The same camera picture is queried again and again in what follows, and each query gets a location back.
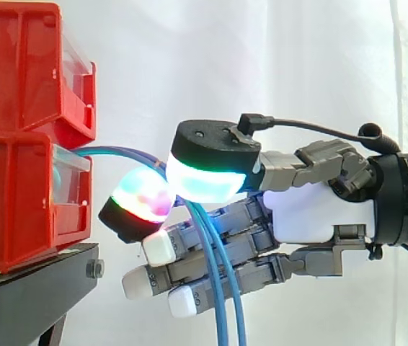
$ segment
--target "white backdrop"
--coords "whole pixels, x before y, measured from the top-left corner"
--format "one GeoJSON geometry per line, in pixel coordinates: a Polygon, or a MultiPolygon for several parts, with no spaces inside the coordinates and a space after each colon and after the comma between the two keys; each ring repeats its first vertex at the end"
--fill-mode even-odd
{"type": "MultiPolygon", "coordinates": [[[[179,121],[237,121],[241,112],[255,111],[351,133],[372,120],[408,147],[408,132],[399,132],[408,129],[402,117],[408,82],[395,73],[396,1],[60,5],[73,36],[97,63],[98,144],[130,146],[165,159],[179,121]]],[[[401,1],[400,16],[403,6],[408,8],[408,0],[401,1]]],[[[408,37],[408,21],[404,24],[402,37],[408,37]]],[[[396,67],[407,47],[408,38],[402,54],[396,49],[396,67]]],[[[258,139],[264,149],[290,152],[318,138],[277,128],[258,139]]],[[[132,166],[122,159],[95,159],[95,215],[132,166]]],[[[184,217],[177,210],[171,222],[184,217]]],[[[91,241],[100,243],[106,273],[68,315],[63,346],[216,344],[212,311],[178,320],[170,316],[166,296],[126,301],[120,280],[142,263],[138,247],[122,244],[96,218],[93,224],[91,241]]],[[[294,278],[245,296],[249,345],[408,345],[408,257],[390,249],[384,261],[366,262],[366,256],[348,254],[344,278],[294,278]]]]}

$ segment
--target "blue cable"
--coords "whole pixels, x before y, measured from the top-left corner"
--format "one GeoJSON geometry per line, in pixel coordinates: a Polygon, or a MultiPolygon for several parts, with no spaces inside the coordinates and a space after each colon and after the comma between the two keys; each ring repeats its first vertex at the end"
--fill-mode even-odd
{"type": "Polygon", "coordinates": [[[231,295],[233,296],[234,310],[236,313],[236,325],[238,328],[238,343],[239,343],[239,346],[246,346],[247,339],[246,339],[246,324],[244,322],[244,310],[242,307],[241,294],[239,292],[238,280],[236,279],[236,274],[234,273],[233,265],[231,265],[231,262],[228,256],[226,255],[225,246],[223,245],[223,242],[221,241],[221,238],[218,235],[218,232],[215,226],[209,220],[209,217],[207,218],[203,217],[204,215],[207,215],[204,208],[200,204],[196,204],[195,208],[196,208],[196,211],[198,212],[198,215],[202,217],[205,226],[209,230],[211,239],[217,248],[217,252],[220,255],[222,264],[225,267],[226,277],[228,278],[228,281],[229,281],[231,295]]]}
{"type": "MultiPolygon", "coordinates": [[[[122,147],[111,147],[111,146],[97,146],[97,147],[86,147],[86,148],[78,148],[74,150],[75,154],[80,156],[91,156],[91,155],[116,155],[116,156],[123,156],[128,157],[129,159],[133,159],[138,161],[152,169],[156,172],[160,173],[162,177],[166,177],[165,175],[165,167],[166,165],[163,162],[160,162],[154,156],[144,153],[142,151],[138,151],[135,149],[129,148],[122,148],[122,147]]],[[[199,211],[199,208],[203,210],[203,208],[195,203],[191,203],[185,201],[185,205],[187,206],[190,215],[193,219],[193,223],[196,225],[196,230],[198,231],[198,235],[200,237],[201,244],[203,245],[203,251],[205,252],[206,264],[208,266],[208,274],[210,278],[210,283],[212,285],[212,289],[214,292],[214,305],[215,305],[215,314],[216,314],[216,324],[217,324],[217,335],[218,335],[218,345],[219,346],[227,346],[229,344],[229,337],[228,337],[228,325],[226,320],[226,310],[225,310],[225,298],[223,294],[223,287],[221,284],[221,277],[218,271],[218,265],[216,262],[215,255],[213,253],[212,246],[210,245],[210,240],[214,239],[215,236],[220,240],[220,237],[216,232],[215,228],[212,225],[212,229],[208,228],[208,224],[212,224],[209,220],[207,213],[204,211],[203,213],[199,211]]],[[[219,250],[219,255],[223,263],[229,263],[228,257],[226,256],[225,249],[222,247],[219,250]]]]}
{"type": "Polygon", "coordinates": [[[202,216],[197,212],[195,204],[189,201],[185,201],[185,205],[190,212],[191,219],[195,224],[198,236],[203,246],[205,260],[208,266],[209,277],[218,278],[217,280],[210,279],[210,284],[212,285],[212,291],[214,295],[218,345],[219,346],[228,345],[229,337],[225,309],[225,295],[223,294],[223,287],[221,284],[221,277],[218,271],[217,261],[215,255],[213,254],[212,245],[210,244],[210,234],[209,231],[206,229],[205,221],[203,220],[202,216]]]}

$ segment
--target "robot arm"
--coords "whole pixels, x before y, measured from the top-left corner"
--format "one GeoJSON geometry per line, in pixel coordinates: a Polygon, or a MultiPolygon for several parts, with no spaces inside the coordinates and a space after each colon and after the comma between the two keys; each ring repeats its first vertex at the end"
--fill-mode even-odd
{"type": "MultiPolygon", "coordinates": [[[[292,274],[341,276],[342,252],[365,250],[366,241],[377,249],[408,243],[408,154],[390,146],[365,159],[341,140],[315,142],[293,155],[261,153],[244,126],[203,121],[179,126],[172,155],[200,169],[209,167],[211,157],[222,172],[236,167],[246,175],[240,191],[256,192],[210,213],[241,293],[284,283],[292,274]],[[268,254],[281,243],[306,246],[268,254]]],[[[142,245],[148,265],[123,278],[128,298],[170,290],[174,316],[213,308],[205,258],[190,221],[164,228],[142,245]]],[[[378,251],[374,255],[381,258],[378,251]]],[[[225,278],[223,286],[229,297],[225,278]]]]}

